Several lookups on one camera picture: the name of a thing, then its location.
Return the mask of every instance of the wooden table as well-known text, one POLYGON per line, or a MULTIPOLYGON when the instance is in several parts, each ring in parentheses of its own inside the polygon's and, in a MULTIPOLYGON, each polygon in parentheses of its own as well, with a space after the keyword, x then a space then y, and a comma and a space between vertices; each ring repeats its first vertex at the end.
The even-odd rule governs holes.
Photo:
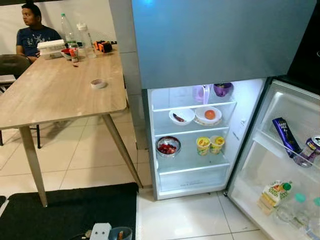
POLYGON ((29 166, 42 205, 47 197, 30 125, 101 115, 113 140, 140 188, 142 183, 110 113, 127 107, 122 65, 117 50, 98 53, 74 63, 60 57, 40 57, 0 97, 0 130, 19 128, 29 166), (107 87, 92 89, 103 79, 107 87))

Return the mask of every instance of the man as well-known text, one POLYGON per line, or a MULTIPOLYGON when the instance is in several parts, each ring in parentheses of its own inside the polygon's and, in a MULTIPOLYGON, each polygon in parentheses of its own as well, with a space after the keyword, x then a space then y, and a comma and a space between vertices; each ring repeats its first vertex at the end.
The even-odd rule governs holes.
POLYGON ((32 63, 38 59, 40 52, 38 43, 61 39, 54 29, 41 23, 40 9, 31 1, 22 6, 22 16, 25 25, 16 36, 16 54, 26 56, 32 63))

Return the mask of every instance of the plastic cup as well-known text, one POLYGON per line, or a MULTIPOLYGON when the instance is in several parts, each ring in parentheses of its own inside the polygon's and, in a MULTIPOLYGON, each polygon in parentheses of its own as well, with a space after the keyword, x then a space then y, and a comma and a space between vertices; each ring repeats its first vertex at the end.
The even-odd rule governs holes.
POLYGON ((219 154, 223 145, 225 144, 225 139, 222 136, 212 136, 210 137, 210 153, 212 154, 219 154), (217 144, 216 138, 222 138, 223 143, 222 144, 217 144))
POLYGON ((196 139, 196 150, 200 156, 205 156, 208 154, 210 148, 210 139, 206 136, 200 136, 196 139), (206 145, 202 145, 201 141, 208 142, 206 145))
POLYGON ((131 240, 132 239, 132 230, 129 227, 126 226, 119 226, 112 228, 109 233, 109 238, 106 238, 108 240, 117 240, 118 234, 123 231, 123 238, 122 240, 131 240))

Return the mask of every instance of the water bottle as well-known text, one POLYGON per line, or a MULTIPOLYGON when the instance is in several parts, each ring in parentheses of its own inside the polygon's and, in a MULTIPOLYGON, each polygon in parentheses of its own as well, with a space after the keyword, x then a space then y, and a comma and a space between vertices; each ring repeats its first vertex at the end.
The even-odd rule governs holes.
POLYGON ((276 209, 276 217, 303 230, 309 223, 306 199, 302 193, 295 194, 293 199, 284 202, 276 209))
POLYGON ((97 56, 95 53, 94 44, 92 42, 87 25, 85 23, 78 23, 76 25, 76 27, 78 28, 78 30, 80 32, 81 41, 82 41, 82 48, 85 50, 85 54, 90 59, 96 58, 97 56))
POLYGON ((320 197, 310 203, 310 220, 305 231, 312 240, 320 240, 320 197))
POLYGON ((70 22, 64 13, 61 13, 61 26, 64 33, 65 42, 68 44, 68 47, 74 47, 77 44, 75 33, 73 32, 70 22))

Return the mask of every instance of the crisper drawer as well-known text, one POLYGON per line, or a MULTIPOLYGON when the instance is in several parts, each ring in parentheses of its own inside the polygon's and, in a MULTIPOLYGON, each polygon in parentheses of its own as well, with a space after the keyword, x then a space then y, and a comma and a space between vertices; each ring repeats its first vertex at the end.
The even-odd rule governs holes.
POLYGON ((161 191, 218 187, 226 181, 229 164, 159 173, 161 191))

